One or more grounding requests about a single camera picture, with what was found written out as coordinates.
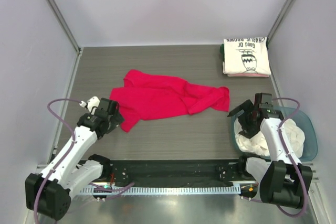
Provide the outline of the red t shirt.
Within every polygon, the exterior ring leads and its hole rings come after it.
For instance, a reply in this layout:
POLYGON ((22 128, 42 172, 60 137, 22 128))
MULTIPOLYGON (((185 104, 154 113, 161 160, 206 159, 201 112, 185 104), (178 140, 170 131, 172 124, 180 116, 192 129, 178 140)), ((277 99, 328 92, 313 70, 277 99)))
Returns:
POLYGON ((111 90, 110 99, 119 104, 124 118, 121 129, 130 132, 139 121, 194 115, 208 108, 227 112, 230 90, 132 69, 123 78, 123 86, 111 90))

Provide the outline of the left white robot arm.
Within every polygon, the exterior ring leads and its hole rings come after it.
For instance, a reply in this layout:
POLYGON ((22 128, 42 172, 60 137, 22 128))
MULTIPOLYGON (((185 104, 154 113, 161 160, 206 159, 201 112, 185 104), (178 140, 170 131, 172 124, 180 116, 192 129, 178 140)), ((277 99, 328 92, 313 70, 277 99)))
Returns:
POLYGON ((60 220, 82 188, 94 180, 105 182, 111 177, 111 161, 98 154, 91 155, 81 167, 76 166, 89 147, 123 123, 119 103, 92 97, 78 104, 87 112, 75 128, 64 123, 71 133, 66 145, 41 172, 31 173, 25 180, 26 207, 33 212, 35 223, 40 214, 60 220))

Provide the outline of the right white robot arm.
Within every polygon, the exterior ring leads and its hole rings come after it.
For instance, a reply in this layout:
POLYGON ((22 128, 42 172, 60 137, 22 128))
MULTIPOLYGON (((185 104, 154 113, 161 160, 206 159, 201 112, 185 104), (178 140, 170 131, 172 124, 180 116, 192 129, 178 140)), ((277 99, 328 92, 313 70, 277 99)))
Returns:
POLYGON ((236 167, 241 179, 252 176, 259 183, 261 202, 305 211, 308 189, 313 172, 302 164, 287 138, 284 124, 288 120, 273 106, 270 93, 256 93, 253 101, 246 100, 229 112, 236 116, 239 135, 251 140, 261 133, 268 147, 270 163, 262 157, 248 157, 236 167))

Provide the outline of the folded pink t shirt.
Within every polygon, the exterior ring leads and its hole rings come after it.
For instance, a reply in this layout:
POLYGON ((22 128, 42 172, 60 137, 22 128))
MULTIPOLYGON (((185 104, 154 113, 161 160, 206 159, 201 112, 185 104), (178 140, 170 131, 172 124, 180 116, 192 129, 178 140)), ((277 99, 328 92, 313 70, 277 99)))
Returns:
POLYGON ((228 77, 269 78, 270 75, 258 73, 228 74, 228 77))

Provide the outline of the crumpled white t shirt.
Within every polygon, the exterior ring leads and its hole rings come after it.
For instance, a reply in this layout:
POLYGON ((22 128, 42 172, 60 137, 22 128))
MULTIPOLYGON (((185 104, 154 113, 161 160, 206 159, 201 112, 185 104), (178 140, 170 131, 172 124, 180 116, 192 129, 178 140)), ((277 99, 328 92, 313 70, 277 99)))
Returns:
MULTIPOLYGON (((234 121, 234 136, 235 142, 240 151, 256 154, 262 157, 269 156, 268 145, 262 132, 258 132, 252 138, 246 138, 239 134, 241 129, 242 127, 238 122, 238 119, 236 119, 234 121)), ((303 130, 297 127, 295 121, 292 119, 288 119, 284 123, 284 129, 294 153, 298 158, 300 158, 303 153, 305 141, 305 134, 303 130)))

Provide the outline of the folded white printed t shirt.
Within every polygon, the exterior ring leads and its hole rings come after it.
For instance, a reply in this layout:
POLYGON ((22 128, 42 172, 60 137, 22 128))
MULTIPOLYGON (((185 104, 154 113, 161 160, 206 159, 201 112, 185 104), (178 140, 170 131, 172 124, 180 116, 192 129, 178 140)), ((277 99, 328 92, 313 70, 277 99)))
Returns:
POLYGON ((271 75, 268 38, 229 38, 223 40, 223 74, 258 73, 271 75))

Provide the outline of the folded dark green t shirt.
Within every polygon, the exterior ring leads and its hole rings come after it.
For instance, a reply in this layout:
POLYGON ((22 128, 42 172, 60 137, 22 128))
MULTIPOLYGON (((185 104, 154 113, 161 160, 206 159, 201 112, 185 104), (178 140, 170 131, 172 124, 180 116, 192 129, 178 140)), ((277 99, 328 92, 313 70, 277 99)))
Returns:
POLYGON ((225 62, 224 44, 221 44, 219 51, 220 51, 220 55, 222 57, 222 62, 225 62))

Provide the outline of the blue plastic basket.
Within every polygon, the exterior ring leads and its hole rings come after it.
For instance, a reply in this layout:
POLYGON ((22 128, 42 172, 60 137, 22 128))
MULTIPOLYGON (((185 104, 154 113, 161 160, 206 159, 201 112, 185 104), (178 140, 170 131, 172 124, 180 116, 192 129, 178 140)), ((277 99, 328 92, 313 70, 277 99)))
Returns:
MULTIPOLYGON (((232 143, 240 153, 245 153, 239 150, 236 142, 235 142, 235 136, 234 136, 234 121, 238 119, 238 116, 241 115, 242 112, 239 112, 237 115, 234 115, 231 117, 230 123, 231 123, 231 139, 232 143)), ((313 125, 309 119, 309 117, 303 113, 302 111, 298 111, 292 118, 290 118, 295 121, 297 127, 301 128, 305 134, 305 141, 303 146, 303 153, 302 156, 299 158, 301 162, 310 162, 312 161, 317 153, 318 153, 318 143, 317 143, 317 137, 313 128, 313 125)), ((270 159, 269 156, 262 157, 264 159, 270 159)))

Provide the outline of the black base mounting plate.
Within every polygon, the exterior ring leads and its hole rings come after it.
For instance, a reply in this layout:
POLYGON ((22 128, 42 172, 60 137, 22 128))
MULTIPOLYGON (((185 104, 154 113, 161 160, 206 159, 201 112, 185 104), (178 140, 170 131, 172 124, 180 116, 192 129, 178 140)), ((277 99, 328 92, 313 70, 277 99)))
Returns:
POLYGON ((112 160, 110 171, 96 183, 124 187, 205 188, 254 182, 243 168, 246 157, 238 159, 112 160))

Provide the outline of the right aluminium corner post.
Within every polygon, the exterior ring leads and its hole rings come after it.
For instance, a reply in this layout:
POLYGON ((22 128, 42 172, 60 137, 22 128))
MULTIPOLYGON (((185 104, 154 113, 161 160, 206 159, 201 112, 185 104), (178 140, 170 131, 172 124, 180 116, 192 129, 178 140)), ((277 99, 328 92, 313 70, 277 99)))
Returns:
POLYGON ((269 33, 268 33, 268 43, 270 43, 276 34, 278 28, 280 27, 281 23, 284 21, 285 17, 289 13, 291 7, 293 6, 295 0, 285 0, 283 6, 280 9, 277 18, 275 19, 274 24, 272 25, 269 33))

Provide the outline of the aluminium corner post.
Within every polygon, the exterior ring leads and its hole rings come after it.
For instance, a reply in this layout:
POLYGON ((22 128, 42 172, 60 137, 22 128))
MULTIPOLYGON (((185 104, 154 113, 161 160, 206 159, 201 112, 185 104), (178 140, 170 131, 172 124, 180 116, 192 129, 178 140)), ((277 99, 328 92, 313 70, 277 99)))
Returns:
POLYGON ((295 0, 285 0, 283 6, 280 9, 277 18, 275 19, 274 24, 272 25, 269 33, 268 33, 268 43, 270 43, 276 34, 278 28, 280 27, 281 23, 284 21, 285 17, 289 13, 291 7, 293 6, 295 0))
POLYGON ((67 36, 68 40, 70 41, 72 47, 74 48, 75 52, 77 54, 80 54, 81 48, 78 45, 75 37, 73 36, 73 33, 71 32, 66 20, 64 19, 57 3, 55 0, 46 0, 48 3, 51 11, 53 12, 55 18, 57 19, 58 23, 60 24, 61 28, 63 29, 65 35, 67 36))

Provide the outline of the left aluminium corner post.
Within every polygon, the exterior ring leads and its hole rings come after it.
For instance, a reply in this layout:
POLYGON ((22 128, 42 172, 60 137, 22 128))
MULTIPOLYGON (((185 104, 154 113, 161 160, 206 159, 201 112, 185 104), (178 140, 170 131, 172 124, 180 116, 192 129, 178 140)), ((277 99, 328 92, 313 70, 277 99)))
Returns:
POLYGON ((71 32, 66 20, 64 19, 57 3, 55 0, 46 0, 48 3, 51 11, 53 12, 55 18, 57 19, 58 23, 60 24, 61 28, 63 29, 65 35, 67 36, 68 40, 70 41, 72 47, 74 48, 75 52, 77 54, 80 54, 81 48, 78 45, 75 37, 73 36, 73 33, 71 32))

